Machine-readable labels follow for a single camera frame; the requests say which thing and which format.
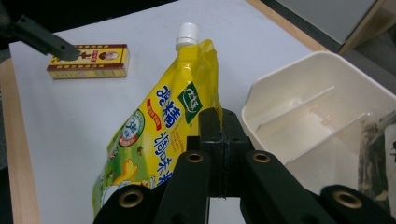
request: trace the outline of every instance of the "white table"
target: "white table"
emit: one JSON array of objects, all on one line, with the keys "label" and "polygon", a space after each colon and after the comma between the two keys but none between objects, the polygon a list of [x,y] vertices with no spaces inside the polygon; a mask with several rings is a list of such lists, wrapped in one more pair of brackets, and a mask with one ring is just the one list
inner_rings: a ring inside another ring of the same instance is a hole
[{"label": "white table", "polygon": [[[258,77],[311,53],[243,0],[180,0],[57,34],[73,44],[128,44],[127,78],[53,80],[46,71],[50,56],[10,44],[36,192],[36,201],[21,200],[23,189],[14,188],[13,206],[37,203],[39,210],[38,218],[20,222],[92,223],[92,186],[106,162],[106,145],[176,58],[184,21],[198,24],[202,40],[213,40],[219,98],[239,118]],[[238,199],[212,199],[210,206],[210,223],[244,222]],[[16,213],[24,211],[14,211],[14,219]]]}]

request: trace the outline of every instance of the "white cap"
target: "white cap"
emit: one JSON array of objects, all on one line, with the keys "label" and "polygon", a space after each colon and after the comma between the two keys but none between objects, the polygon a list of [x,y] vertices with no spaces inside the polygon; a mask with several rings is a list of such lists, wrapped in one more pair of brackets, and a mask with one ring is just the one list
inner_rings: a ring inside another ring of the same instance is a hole
[{"label": "white cap", "polygon": [[176,50],[182,46],[198,44],[199,29],[191,22],[184,22],[178,28]]}]

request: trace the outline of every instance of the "yellow and red box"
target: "yellow and red box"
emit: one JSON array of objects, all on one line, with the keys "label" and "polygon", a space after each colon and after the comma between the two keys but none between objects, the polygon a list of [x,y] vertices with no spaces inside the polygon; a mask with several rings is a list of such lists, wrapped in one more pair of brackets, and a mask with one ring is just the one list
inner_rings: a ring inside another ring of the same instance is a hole
[{"label": "yellow and red box", "polygon": [[47,71],[55,79],[126,77],[129,51],[126,44],[75,45],[80,51],[75,61],[52,57]]}]

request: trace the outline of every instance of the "black metal bracket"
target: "black metal bracket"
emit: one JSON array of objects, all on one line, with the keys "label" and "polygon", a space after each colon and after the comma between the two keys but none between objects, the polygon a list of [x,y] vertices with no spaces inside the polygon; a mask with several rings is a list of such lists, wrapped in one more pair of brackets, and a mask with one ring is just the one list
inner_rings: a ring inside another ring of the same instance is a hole
[{"label": "black metal bracket", "polygon": [[354,189],[309,192],[274,155],[254,150],[235,113],[222,114],[221,122],[213,108],[200,113],[200,135],[188,138],[166,184],[119,189],[94,223],[203,224],[210,197],[239,197],[248,224],[396,223]]},{"label": "black metal bracket", "polygon": [[79,50],[73,45],[29,18],[22,15],[17,22],[11,21],[1,1],[0,35],[7,38],[15,37],[41,53],[50,53],[61,60],[74,61],[79,56]]}]

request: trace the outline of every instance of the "white plastic bin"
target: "white plastic bin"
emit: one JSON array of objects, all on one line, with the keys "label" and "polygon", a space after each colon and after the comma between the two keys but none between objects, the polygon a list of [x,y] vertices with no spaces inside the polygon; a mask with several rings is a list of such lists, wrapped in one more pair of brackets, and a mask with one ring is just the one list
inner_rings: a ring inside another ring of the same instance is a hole
[{"label": "white plastic bin", "polygon": [[242,125],[256,149],[319,194],[334,184],[358,189],[361,123],[395,109],[392,93],[339,55],[318,51],[257,80]]}]

